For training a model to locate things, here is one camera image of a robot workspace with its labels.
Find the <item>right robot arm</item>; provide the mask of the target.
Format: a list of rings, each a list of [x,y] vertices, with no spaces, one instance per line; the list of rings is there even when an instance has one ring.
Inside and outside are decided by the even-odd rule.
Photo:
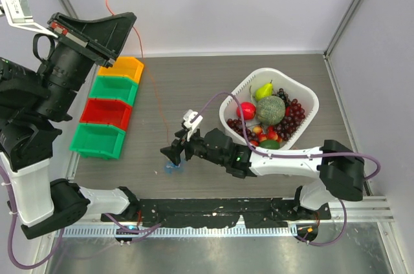
[[[182,155],[186,160],[199,157],[224,167],[236,178],[273,174],[311,178],[311,183],[297,188],[292,203],[292,211],[300,219],[334,199],[363,199],[365,162],[336,140],[325,140],[321,147],[281,151],[235,143],[219,129],[191,137],[183,129],[160,152],[174,165],[181,163]]]

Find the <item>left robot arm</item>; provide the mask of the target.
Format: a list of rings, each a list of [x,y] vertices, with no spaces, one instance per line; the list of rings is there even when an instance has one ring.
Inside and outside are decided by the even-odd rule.
[[[10,209],[28,239],[86,215],[129,222],[138,214],[138,199],[126,187],[93,190],[49,176],[53,143],[61,134],[54,124],[71,119],[68,111],[93,66],[113,66],[135,21],[131,12],[95,20],[55,13],[33,37],[49,41],[37,70],[1,60],[1,161],[13,190]]]

